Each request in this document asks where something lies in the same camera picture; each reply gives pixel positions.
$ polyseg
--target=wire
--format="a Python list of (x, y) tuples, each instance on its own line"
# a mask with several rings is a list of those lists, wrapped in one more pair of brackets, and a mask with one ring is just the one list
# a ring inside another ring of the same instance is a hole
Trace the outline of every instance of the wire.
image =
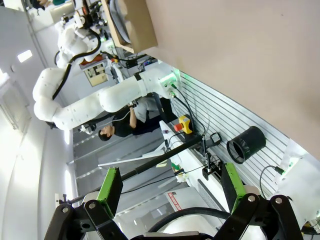
[(262, 190), (262, 175), (264, 174), (264, 171), (265, 171), (266, 169), (268, 169), (268, 168), (273, 168), (273, 169), (275, 169), (275, 166), (272, 166), (272, 165), (266, 166), (266, 167), (262, 170), (262, 172), (261, 172), (261, 174), (260, 174), (260, 179), (259, 179), (259, 186), (260, 186), (260, 190), (261, 190), (261, 195), (262, 195), (263, 198), (265, 198), (265, 199), (266, 199), (266, 196), (265, 196), (265, 194), (264, 194), (264, 191)]
[(57, 51), (56, 54), (54, 55), (54, 64), (57, 66), (57, 57), (60, 51)]
[(148, 233), (156, 233), (157, 231), (159, 231), (161, 228), (163, 228), (173, 220), (176, 220), (177, 218), (180, 218), (186, 215), (194, 215), (194, 214), (209, 215), (209, 216), (217, 217), (220, 219), (227, 219), (230, 217), (230, 213), (226, 211), (221, 211), (218, 209), (208, 208), (208, 207), (190, 207), (190, 208), (181, 209), (179, 211), (176, 211), (164, 217), (163, 219), (158, 221), (153, 227), (151, 227)]
[(168, 152), (168, 150), (169, 150), (169, 146), (170, 146), (170, 141), (171, 141), (171, 139), (174, 137), (174, 136), (177, 136), (177, 135), (180, 135), (180, 134), (183, 134), (183, 132), (178, 132), (178, 133), (176, 133), (176, 134), (174, 134), (174, 135), (172, 135), (170, 138), (169, 138), (169, 141), (168, 141), (168, 147), (166, 148), (166, 150), (165, 150), (165, 154)]
[(153, 59), (153, 57), (151, 56), (151, 57), (149, 57), (147, 60), (145, 60), (145, 61), (143, 61), (139, 66), (138, 66), (138, 69), (141, 71), (142, 70), (142, 66), (144, 66), (144, 63), (146, 63), (147, 61), (149, 61), (149, 60), (152, 60)]
[(93, 31), (92, 29), (89, 29), (89, 32), (90, 32), (92, 35), (94, 35), (94, 36), (97, 38), (97, 40), (98, 40), (98, 44), (97, 44), (96, 48), (93, 49), (92, 51), (84, 52), (84, 53), (80, 53), (80, 54), (78, 54), (78, 55), (75, 55), (75, 56), (73, 56), (73, 57), (70, 59), (68, 65), (67, 65), (67, 67), (66, 67), (66, 70), (65, 70), (65, 72), (64, 72), (64, 75), (63, 75), (63, 78), (62, 78), (62, 82), (60, 83), (59, 87), (57, 88), (57, 90), (56, 90), (55, 93), (53, 94), (52, 100), (54, 100), (54, 99), (58, 96), (58, 94), (60, 93), (61, 89), (62, 89), (63, 86), (65, 85), (65, 83), (66, 83), (66, 81), (67, 81), (67, 79), (68, 79), (68, 76), (69, 76), (69, 74), (70, 74), (70, 71), (71, 71), (72, 63), (73, 63), (75, 60), (79, 59), (79, 58), (86, 57), (86, 56), (89, 56), (89, 55), (92, 55), (92, 54), (96, 53), (96, 52), (99, 50), (99, 48), (101, 47), (101, 39), (100, 39), (99, 34), (96, 33), (95, 31)]
[(111, 58), (111, 59), (117, 59), (118, 61), (124, 61), (124, 62), (129, 62), (129, 61), (134, 61), (134, 60), (138, 60), (138, 59), (142, 59), (143, 57), (147, 56), (147, 54), (142, 54), (138, 57), (135, 57), (135, 58), (132, 58), (132, 59), (122, 59), (122, 58), (119, 58), (118, 56), (116, 55), (112, 55), (106, 51), (101, 51), (102, 54), (106, 54), (108, 56), (108, 58)]
[(113, 122), (122, 121), (123, 119), (126, 118), (126, 116), (128, 116), (129, 113), (130, 113), (130, 111), (128, 111), (127, 114), (126, 114), (123, 118), (121, 118), (121, 119), (116, 119), (116, 120), (112, 120), (112, 121), (110, 121), (110, 122), (107, 122), (106, 124), (103, 124), (102, 126), (108, 125), (108, 124), (113, 123)]
[(192, 114), (192, 117), (203, 127), (203, 134), (205, 134), (206, 131), (207, 131), (205, 125), (195, 117), (195, 114), (192, 112), (191, 107), (190, 107), (190, 105), (189, 105), (189, 103), (188, 103), (185, 95), (184, 95), (178, 88), (176, 88), (176, 90), (181, 94), (181, 96), (183, 97), (185, 103), (186, 103), (187, 106), (189, 107), (190, 112), (191, 112), (191, 114)]
[(170, 149), (174, 144), (179, 143), (179, 142), (184, 143), (185, 141), (182, 141), (182, 140), (174, 141), (173, 143), (171, 143)]
[(319, 222), (320, 222), (320, 219), (316, 222), (315, 225), (311, 226), (311, 224), (310, 224), (310, 227), (311, 227), (311, 228), (314, 228), (316, 225), (318, 225)]
[(192, 131), (195, 134), (197, 134), (197, 127), (195, 125), (195, 120), (194, 120), (194, 117), (192, 115), (191, 109), (183, 101), (181, 101), (177, 96), (175, 96), (174, 99), (178, 100), (188, 110), (189, 115), (190, 115), (191, 125), (192, 125)]
[(171, 178), (174, 178), (174, 177), (179, 176), (179, 175), (183, 175), (183, 174), (191, 173), (191, 172), (193, 172), (193, 171), (195, 171), (195, 170), (198, 170), (198, 169), (200, 169), (200, 168), (203, 168), (203, 167), (205, 167), (205, 166), (206, 166), (206, 164), (205, 164), (205, 165), (202, 165), (202, 166), (200, 166), (200, 167), (197, 167), (197, 168), (195, 168), (195, 169), (193, 169), (193, 170), (186, 171), (186, 172), (184, 172), (184, 173), (180, 173), (180, 174), (178, 174), (178, 175), (174, 175), (174, 176), (167, 176), (167, 177), (162, 178), (162, 179), (160, 179), (160, 180), (158, 180), (158, 181), (150, 182), (150, 183), (148, 183), (148, 184), (146, 184), (146, 185), (140, 186), (140, 187), (135, 188), (135, 189), (133, 189), (133, 190), (122, 192), (121, 194), (128, 194), (128, 193), (132, 193), (132, 192), (134, 192), (134, 191), (136, 191), (136, 190), (142, 189), (142, 188), (147, 187), (147, 186), (152, 185), (152, 184), (159, 183), (159, 182), (161, 182), (161, 181), (163, 181), (163, 180), (171, 179)]

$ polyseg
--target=red button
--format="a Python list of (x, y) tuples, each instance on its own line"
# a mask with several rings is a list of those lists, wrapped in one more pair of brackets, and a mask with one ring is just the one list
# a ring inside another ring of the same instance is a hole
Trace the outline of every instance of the red button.
[(184, 126), (182, 125), (182, 123), (178, 123), (176, 125), (174, 125), (174, 130), (176, 132), (179, 132), (180, 130), (182, 130), (184, 128)]

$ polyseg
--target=black t-shirt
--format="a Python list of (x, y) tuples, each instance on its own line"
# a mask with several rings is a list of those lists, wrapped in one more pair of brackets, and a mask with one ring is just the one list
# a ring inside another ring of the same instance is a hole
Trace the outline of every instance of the black t-shirt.
[[(125, 107), (124, 109), (117, 112), (116, 115), (114, 115), (113, 120), (122, 119), (129, 111), (129, 107)], [(144, 125), (142, 121), (137, 119), (136, 128), (132, 128), (130, 126), (130, 114), (131, 113), (129, 113), (123, 120), (112, 122), (112, 126), (114, 126), (114, 135), (119, 137), (126, 137), (130, 134), (135, 134), (135, 132), (139, 131), (140, 128)]]

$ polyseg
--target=black rod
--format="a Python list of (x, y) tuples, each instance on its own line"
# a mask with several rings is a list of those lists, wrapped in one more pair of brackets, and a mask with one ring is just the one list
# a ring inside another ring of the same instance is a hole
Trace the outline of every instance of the black rod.
[[(181, 153), (182, 151), (192, 147), (193, 145), (199, 143), (201, 140), (202, 140), (202, 136), (196, 136), (193, 139), (187, 141), (186, 143), (184, 143), (184, 144), (182, 144), (182, 145), (180, 145), (180, 146), (168, 151), (167, 153), (165, 153), (165, 154), (163, 154), (161, 156), (158, 156), (155, 159), (153, 159), (151, 161), (148, 161), (145, 164), (143, 164), (141, 166), (138, 166), (134, 170), (126, 173), (125, 175), (121, 176), (121, 180), (124, 181), (124, 180), (127, 180), (127, 179), (135, 176), (135, 175), (143, 173), (144, 171), (156, 166), (157, 164), (162, 163), (163, 161), (173, 157), (174, 155), (176, 155), (178, 153)], [(88, 192), (88, 193), (86, 193), (84, 195), (78, 196), (78, 197), (76, 197), (76, 198), (74, 198), (72, 200), (67, 201), (67, 203), (68, 204), (77, 203), (77, 202), (81, 201), (82, 199), (84, 199), (87, 194), (100, 191), (100, 189), (101, 189), (101, 186), (97, 187), (96, 189), (94, 189), (94, 190), (92, 190), (92, 191), (90, 191), (90, 192)]]

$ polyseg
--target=hand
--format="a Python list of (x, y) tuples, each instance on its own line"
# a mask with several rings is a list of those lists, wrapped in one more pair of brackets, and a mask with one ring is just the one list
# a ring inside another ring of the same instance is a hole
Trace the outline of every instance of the hand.
[(45, 8), (51, 4), (49, 0), (37, 0), (37, 1), (40, 2), (40, 5), (44, 6)]

